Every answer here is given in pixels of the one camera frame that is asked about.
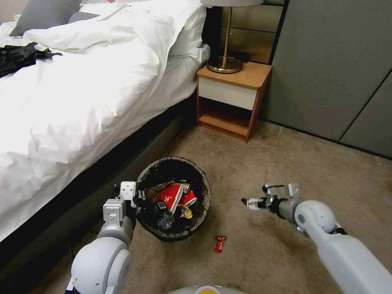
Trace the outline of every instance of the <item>bed frame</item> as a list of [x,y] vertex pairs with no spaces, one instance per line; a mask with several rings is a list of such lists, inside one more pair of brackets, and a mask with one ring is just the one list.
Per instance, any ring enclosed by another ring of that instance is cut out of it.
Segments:
[[[212,54],[219,50],[221,15],[219,7],[207,10],[202,38]],[[189,111],[194,111],[194,119]],[[102,205],[112,196],[114,184],[136,179],[184,126],[195,121],[194,93],[122,141],[0,242],[2,292],[28,292],[67,252],[70,232],[78,240],[102,217]]]

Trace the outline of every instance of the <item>wall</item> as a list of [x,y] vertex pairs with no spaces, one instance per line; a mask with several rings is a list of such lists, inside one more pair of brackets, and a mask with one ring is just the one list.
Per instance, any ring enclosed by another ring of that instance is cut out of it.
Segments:
[[29,0],[0,0],[0,22],[13,21],[15,14],[21,14]]
[[392,158],[392,75],[376,91],[340,142]]
[[339,141],[392,67],[391,15],[390,0],[291,0],[263,117]]

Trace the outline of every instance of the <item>lamp pole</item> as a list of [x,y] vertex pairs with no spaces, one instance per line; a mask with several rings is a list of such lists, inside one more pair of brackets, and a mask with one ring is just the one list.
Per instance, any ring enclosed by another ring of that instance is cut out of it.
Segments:
[[223,52],[223,59],[222,59],[222,68],[224,68],[224,69],[226,68],[226,65],[227,65],[227,46],[229,44],[230,25],[232,22],[232,11],[233,11],[233,8],[229,7],[229,13],[227,15],[225,51]]

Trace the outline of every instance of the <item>red candy wrapper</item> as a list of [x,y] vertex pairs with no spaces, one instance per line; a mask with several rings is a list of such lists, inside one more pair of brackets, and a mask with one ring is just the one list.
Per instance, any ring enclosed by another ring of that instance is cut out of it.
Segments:
[[227,240],[227,236],[216,236],[215,239],[216,239],[216,247],[214,251],[221,253],[223,249],[223,244]]

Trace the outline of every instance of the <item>nightstand drawer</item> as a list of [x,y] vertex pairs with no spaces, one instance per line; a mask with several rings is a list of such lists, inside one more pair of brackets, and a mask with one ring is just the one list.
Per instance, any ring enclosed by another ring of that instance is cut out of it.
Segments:
[[231,85],[199,76],[199,96],[241,108],[253,109],[257,89]]

